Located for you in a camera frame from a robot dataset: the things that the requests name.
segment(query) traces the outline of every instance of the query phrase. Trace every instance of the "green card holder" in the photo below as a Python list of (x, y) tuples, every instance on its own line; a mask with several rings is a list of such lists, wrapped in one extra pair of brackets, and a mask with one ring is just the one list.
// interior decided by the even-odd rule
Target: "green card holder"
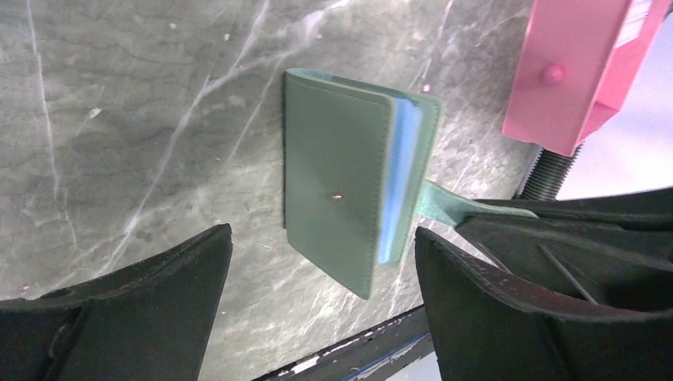
[(419, 213), (447, 225), (470, 213), (534, 217), (424, 180), (441, 115), (441, 101), (427, 95), (310, 69), (285, 73), (287, 239), (361, 298), (371, 297), (376, 265), (402, 261)]

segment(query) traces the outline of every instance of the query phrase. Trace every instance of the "white label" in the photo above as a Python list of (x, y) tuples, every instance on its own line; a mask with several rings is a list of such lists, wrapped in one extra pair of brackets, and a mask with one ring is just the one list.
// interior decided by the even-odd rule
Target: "white label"
[(633, 0), (631, 2), (624, 24), (621, 26), (619, 37), (617, 37), (617, 43), (614, 45), (615, 48), (619, 48), (638, 38), (645, 20), (648, 18), (653, 2), (654, 0)]

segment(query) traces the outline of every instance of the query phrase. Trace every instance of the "pink knob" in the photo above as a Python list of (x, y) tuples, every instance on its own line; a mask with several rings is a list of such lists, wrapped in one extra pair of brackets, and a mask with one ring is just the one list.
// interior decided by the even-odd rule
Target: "pink knob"
[(547, 86), (558, 85), (563, 82), (563, 77), (565, 77), (565, 71), (561, 65), (556, 63), (545, 67), (540, 73), (540, 81)]

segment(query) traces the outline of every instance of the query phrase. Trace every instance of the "gray marble surface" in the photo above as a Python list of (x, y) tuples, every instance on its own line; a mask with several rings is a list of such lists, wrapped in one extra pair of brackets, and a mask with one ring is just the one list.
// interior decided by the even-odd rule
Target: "gray marble surface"
[(280, 75), (311, 67), (444, 99), (429, 178), (509, 197), (531, 155), (499, 134), (530, 3), (0, 2), (0, 298), (228, 222), (235, 252), (200, 376), (213, 381), (262, 375), (420, 304), (413, 256), (380, 269), (365, 302), (287, 244)]

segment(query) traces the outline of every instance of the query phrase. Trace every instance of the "wallet strap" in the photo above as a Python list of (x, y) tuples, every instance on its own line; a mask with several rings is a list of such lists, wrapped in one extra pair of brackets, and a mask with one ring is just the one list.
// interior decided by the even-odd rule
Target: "wallet strap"
[(451, 227), (456, 227), (466, 217), (475, 214), (504, 214), (537, 218), (530, 210), (508, 206), (491, 206), (472, 201), (429, 180), (424, 180), (421, 185), (421, 197), (419, 198), (417, 212), (423, 217), (432, 218)]

